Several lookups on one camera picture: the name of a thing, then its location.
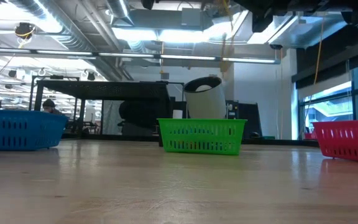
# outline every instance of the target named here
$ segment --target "wooden table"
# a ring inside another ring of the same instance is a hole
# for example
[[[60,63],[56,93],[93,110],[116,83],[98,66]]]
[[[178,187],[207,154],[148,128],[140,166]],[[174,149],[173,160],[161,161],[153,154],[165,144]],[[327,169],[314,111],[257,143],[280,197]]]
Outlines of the wooden table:
[[[307,147],[240,156],[62,141],[0,152],[0,223],[358,223],[358,162]]]

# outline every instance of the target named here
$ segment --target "glass window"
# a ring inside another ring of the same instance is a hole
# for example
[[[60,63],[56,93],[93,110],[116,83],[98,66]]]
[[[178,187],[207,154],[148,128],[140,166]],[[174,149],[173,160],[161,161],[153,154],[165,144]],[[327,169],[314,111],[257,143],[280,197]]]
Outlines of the glass window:
[[[352,90],[352,82],[345,82],[343,84],[340,84],[338,86],[334,86],[332,88],[329,88],[327,90],[321,91],[319,93],[313,94],[311,96],[312,100],[318,99],[318,98],[322,98],[325,96],[333,96],[335,94],[338,93],[345,93],[345,92],[349,92]],[[304,102],[310,101],[310,96],[307,96],[306,98],[303,99]]]
[[[312,122],[320,121],[346,121],[353,119],[353,105],[351,97],[328,100],[305,106],[306,123],[312,133],[314,130]]]

